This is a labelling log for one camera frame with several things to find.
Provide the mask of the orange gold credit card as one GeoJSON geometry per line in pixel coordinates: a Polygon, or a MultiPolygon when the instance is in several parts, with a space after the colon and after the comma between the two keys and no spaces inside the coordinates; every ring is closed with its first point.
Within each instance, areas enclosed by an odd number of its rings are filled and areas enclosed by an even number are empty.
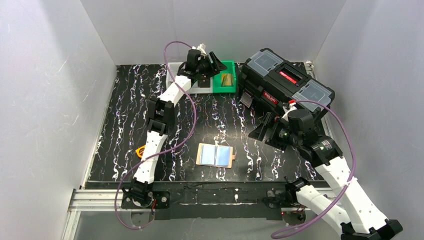
{"type": "Polygon", "coordinates": [[[222,73],[221,74],[221,87],[233,87],[234,86],[234,77],[231,73],[222,73]]]}

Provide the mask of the beige leather card holder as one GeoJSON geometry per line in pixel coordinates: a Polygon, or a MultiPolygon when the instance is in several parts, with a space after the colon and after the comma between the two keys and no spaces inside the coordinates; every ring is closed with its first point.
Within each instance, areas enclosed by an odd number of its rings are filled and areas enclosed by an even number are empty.
{"type": "Polygon", "coordinates": [[[236,152],[232,146],[200,143],[195,163],[200,166],[230,169],[235,159],[236,152]]]}

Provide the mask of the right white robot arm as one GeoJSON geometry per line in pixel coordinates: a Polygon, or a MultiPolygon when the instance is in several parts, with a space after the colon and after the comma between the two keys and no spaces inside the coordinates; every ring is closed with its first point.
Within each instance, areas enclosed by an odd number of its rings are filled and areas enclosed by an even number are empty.
{"type": "Polygon", "coordinates": [[[320,134],[307,110],[290,110],[284,116],[272,112],[248,135],[267,145],[285,150],[294,147],[324,178],[341,207],[320,194],[299,177],[286,184],[286,198],[310,208],[340,235],[342,240],[391,240],[403,231],[396,219],[389,219],[371,201],[336,142],[320,134]]]}

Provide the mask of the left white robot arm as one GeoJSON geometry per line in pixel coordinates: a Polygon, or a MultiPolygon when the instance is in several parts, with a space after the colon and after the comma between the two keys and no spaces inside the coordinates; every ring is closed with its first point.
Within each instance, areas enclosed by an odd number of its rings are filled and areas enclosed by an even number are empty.
{"type": "Polygon", "coordinates": [[[227,69],[213,52],[207,53],[205,48],[203,43],[193,46],[165,92],[147,102],[146,144],[130,186],[123,190],[124,201],[134,201],[143,207],[151,203],[153,194],[149,186],[155,180],[155,170],[165,140],[175,127],[176,104],[189,94],[193,86],[227,69]]]}

